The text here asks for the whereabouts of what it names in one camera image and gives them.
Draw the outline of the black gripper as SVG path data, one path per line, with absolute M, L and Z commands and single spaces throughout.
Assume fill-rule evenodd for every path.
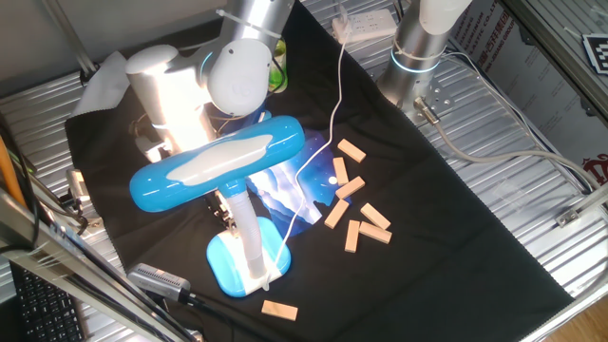
M 223 222 L 226 229 L 232 234 L 238 232 L 236 222 L 231 212 L 221 203 L 218 191 L 212 191 L 203 196 L 208 210 Z

